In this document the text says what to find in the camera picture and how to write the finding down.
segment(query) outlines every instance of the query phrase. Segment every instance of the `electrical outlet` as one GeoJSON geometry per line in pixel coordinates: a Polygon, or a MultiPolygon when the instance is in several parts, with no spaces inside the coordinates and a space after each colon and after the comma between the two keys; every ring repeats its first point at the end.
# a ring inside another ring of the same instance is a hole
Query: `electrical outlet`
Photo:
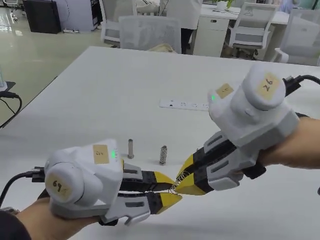
{"type": "Polygon", "coordinates": [[[208,111],[209,105],[207,103],[196,103],[179,100],[167,100],[161,99],[159,103],[160,108],[169,109],[185,109],[185,110],[196,110],[196,111],[208,111]]]}

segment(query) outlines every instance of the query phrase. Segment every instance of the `potted plant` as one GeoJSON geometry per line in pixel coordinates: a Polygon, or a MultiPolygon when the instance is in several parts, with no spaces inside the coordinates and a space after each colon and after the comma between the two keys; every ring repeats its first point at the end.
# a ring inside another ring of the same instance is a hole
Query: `potted plant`
{"type": "Polygon", "coordinates": [[[216,3],[216,10],[220,12],[224,12],[230,8],[233,1],[234,0],[212,0],[213,3],[216,3]]]}

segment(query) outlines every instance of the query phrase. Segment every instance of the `black trousers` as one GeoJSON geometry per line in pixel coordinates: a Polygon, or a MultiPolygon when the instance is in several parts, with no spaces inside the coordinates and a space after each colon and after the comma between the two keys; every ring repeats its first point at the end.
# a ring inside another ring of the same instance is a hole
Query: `black trousers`
{"type": "Polygon", "coordinates": [[[193,29],[181,28],[181,53],[186,54],[193,29]]]}

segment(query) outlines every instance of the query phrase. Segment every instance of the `white cabinet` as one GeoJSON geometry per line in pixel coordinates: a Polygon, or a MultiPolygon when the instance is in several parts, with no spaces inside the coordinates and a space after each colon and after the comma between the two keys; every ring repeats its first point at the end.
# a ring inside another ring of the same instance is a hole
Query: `white cabinet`
{"type": "Polygon", "coordinates": [[[228,19],[200,17],[193,39],[193,55],[219,58],[224,46],[228,24],[228,19]]]}

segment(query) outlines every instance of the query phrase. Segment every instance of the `white lab coat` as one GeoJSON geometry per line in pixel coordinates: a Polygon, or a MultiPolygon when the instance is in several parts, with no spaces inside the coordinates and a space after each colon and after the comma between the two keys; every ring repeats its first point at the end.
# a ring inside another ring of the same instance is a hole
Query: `white lab coat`
{"type": "Polygon", "coordinates": [[[202,3],[203,0],[168,0],[166,16],[178,19],[182,29],[197,29],[202,3]]]}

